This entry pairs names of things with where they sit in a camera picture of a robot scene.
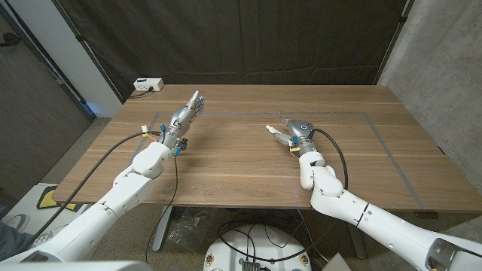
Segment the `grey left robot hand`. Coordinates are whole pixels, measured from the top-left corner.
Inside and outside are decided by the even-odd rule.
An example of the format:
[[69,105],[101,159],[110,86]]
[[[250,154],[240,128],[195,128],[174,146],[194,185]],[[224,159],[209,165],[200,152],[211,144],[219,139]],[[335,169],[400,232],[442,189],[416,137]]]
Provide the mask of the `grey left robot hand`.
[[188,132],[196,116],[202,112],[203,103],[203,97],[200,95],[200,92],[196,90],[191,99],[172,114],[165,135],[163,136],[163,144],[165,146],[173,149],[178,144],[181,137]]

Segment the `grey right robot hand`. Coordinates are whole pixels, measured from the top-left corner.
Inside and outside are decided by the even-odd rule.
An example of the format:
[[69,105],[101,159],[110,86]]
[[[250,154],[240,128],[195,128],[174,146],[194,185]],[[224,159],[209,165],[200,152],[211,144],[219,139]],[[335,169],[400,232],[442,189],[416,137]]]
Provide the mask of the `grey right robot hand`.
[[313,130],[313,125],[305,120],[284,119],[283,123],[288,128],[288,134],[284,134],[278,130],[272,131],[272,134],[284,145],[289,145],[289,140],[294,137],[296,142],[292,142],[293,148],[299,148],[297,154],[301,157],[303,154],[316,151],[316,145],[312,139],[308,139],[308,135]]

